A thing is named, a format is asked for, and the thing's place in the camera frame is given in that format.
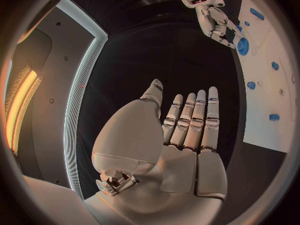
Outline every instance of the robotic hand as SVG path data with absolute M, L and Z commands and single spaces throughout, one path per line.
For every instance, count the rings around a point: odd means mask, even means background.
M 227 177 L 216 153 L 217 88 L 209 89 L 208 103 L 204 90 L 190 93 L 181 115 L 184 99 L 178 94 L 163 125 L 162 92 L 155 79 L 140 99 L 109 119 L 95 141 L 92 163 L 100 192 L 85 203 L 101 224 L 123 224 L 123 218 L 131 221 L 124 224 L 210 224 L 225 199 Z
M 229 20 L 227 15 L 217 7 L 225 5 L 224 0 L 182 0 L 188 8 L 195 8 L 198 21 L 203 33 L 213 40 L 235 49 L 233 43 L 229 43 L 223 36 L 229 28 L 242 38 L 243 35 L 237 26 Z

